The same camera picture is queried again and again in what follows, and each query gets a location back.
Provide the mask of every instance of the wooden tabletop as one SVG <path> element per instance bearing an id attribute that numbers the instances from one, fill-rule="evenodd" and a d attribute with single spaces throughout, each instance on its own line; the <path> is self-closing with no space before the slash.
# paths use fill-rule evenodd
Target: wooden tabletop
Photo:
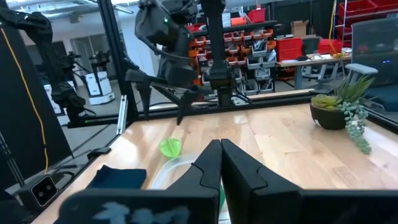
<path id="1" fill-rule="evenodd" d="M 303 65 L 316 65 L 324 63 L 339 62 L 342 60 L 351 60 L 351 55 L 345 55 L 340 58 L 331 58 L 324 60 L 312 60 L 312 61 L 300 61 L 300 62 L 277 62 L 278 67 L 290 67 L 290 66 L 303 66 Z"/>
<path id="2" fill-rule="evenodd" d="M 103 165 L 146 169 L 143 189 L 151 187 L 168 159 L 159 151 L 166 138 L 182 142 L 182 155 L 197 155 L 212 139 L 228 138 L 279 175 L 305 189 L 398 189 L 398 136 L 368 123 L 373 147 L 362 154 L 344 130 L 327 131 L 311 119 L 308 104 L 189 116 L 133 123 L 33 223 L 53 223 L 61 203 L 83 190 Z M 166 188 L 186 170 L 170 174 Z"/>

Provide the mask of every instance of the cardboard box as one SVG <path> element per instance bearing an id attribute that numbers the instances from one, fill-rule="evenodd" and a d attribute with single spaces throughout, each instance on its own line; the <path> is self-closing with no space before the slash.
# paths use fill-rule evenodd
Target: cardboard box
<path id="1" fill-rule="evenodd" d="M 303 37 L 307 34 L 308 21 L 294 21 L 291 23 L 292 34 L 294 37 Z"/>

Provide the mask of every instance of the dark plant pot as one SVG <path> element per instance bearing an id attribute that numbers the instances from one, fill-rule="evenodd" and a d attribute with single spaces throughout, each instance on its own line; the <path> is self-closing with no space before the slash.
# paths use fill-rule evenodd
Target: dark plant pot
<path id="1" fill-rule="evenodd" d="M 328 111 L 317 108 L 315 106 L 311 107 L 311 116 L 316 124 L 327 129 L 327 130 L 341 130 L 345 129 L 346 121 L 344 120 L 344 113 L 341 111 Z"/>

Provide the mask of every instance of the wooden table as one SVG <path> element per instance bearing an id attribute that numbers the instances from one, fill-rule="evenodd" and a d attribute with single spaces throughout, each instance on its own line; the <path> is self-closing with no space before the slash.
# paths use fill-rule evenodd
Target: wooden table
<path id="1" fill-rule="evenodd" d="M 398 189 L 398 136 L 368 124 L 370 156 L 362 154 L 344 130 L 327 131 L 314 124 L 308 104 L 189 116 L 180 126 L 175 118 L 136 122 L 111 145 L 108 155 L 97 158 L 33 223 L 53 223 L 61 203 L 83 190 L 103 165 L 146 169 L 143 189 L 150 188 L 168 161 L 159 151 L 159 143 L 168 137 L 181 140 L 183 155 L 199 154 L 212 139 L 228 138 L 305 189 Z M 170 174 L 164 187 L 187 168 Z"/>
<path id="2" fill-rule="evenodd" d="M 280 68 L 285 68 L 285 67 L 296 67 L 295 73 L 294 73 L 294 88 L 296 90 L 302 89 L 302 82 L 303 82 L 303 77 L 302 77 L 302 67 L 306 66 L 312 66 L 312 65 L 324 65 L 328 63 L 337 63 L 341 62 L 341 66 L 344 67 L 343 61 L 351 60 L 351 55 L 345 55 L 340 58 L 330 58 L 330 59 L 324 59 L 324 60 L 311 60 L 311 61 L 300 61 L 300 62 L 277 62 L 277 67 Z"/>

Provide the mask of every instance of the potted plant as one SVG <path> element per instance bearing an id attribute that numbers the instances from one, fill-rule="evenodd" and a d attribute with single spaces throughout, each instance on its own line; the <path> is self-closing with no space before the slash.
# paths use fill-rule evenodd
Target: potted plant
<path id="1" fill-rule="evenodd" d="M 325 129 L 346 129 L 355 145 L 365 154 L 371 152 L 368 141 L 363 137 L 365 120 L 368 112 L 363 103 L 372 99 L 365 99 L 365 92 L 374 78 L 362 76 L 354 84 L 346 78 L 339 85 L 333 95 L 317 95 L 311 99 L 310 109 L 314 122 Z"/>

